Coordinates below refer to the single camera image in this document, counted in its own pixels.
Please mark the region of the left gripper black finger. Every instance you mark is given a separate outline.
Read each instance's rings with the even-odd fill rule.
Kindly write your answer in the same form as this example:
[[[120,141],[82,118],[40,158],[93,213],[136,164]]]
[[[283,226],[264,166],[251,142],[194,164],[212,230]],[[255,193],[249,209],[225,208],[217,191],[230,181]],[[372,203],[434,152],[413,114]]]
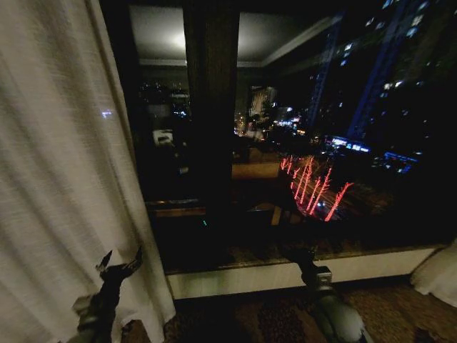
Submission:
[[[104,272],[109,264],[110,258],[112,255],[112,251],[110,250],[103,258],[102,260],[96,265],[96,271],[98,272]]]
[[[139,247],[134,258],[125,264],[125,267],[140,267],[143,263],[143,251],[142,247]]]

